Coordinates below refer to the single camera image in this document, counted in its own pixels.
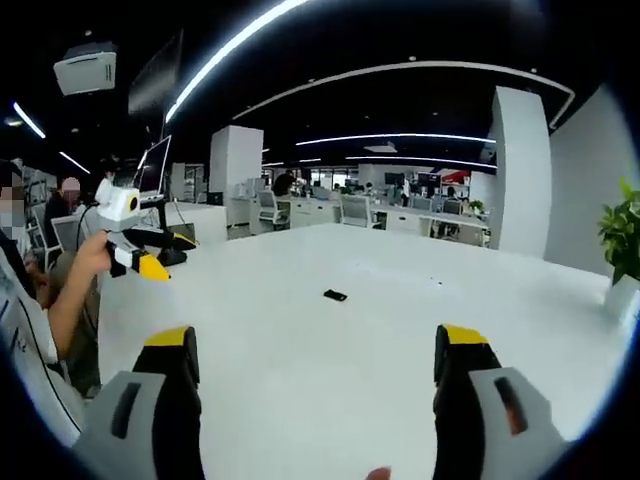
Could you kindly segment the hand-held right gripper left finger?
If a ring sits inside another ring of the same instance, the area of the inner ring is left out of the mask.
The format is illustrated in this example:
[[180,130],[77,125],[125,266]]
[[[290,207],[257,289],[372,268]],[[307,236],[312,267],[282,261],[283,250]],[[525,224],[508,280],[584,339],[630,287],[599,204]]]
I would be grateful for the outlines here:
[[196,331],[162,331],[88,406],[74,455],[94,479],[203,479]]

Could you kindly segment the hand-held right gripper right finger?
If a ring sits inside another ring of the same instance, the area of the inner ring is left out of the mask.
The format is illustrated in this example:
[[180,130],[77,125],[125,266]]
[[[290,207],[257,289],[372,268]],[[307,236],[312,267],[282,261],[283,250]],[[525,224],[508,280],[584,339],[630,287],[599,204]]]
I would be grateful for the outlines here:
[[476,330],[437,327],[434,383],[435,479],[538,479],[569,447],[550,402]]

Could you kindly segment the person's left hand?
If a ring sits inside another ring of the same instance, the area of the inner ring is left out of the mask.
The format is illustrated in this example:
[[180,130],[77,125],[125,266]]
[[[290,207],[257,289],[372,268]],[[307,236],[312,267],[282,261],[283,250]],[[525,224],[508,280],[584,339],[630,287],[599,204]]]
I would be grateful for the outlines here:
[[74,259],[74,277],[90,280],[111,268],[107,240],[107,233],[104,230],[99,230],[84,241]]

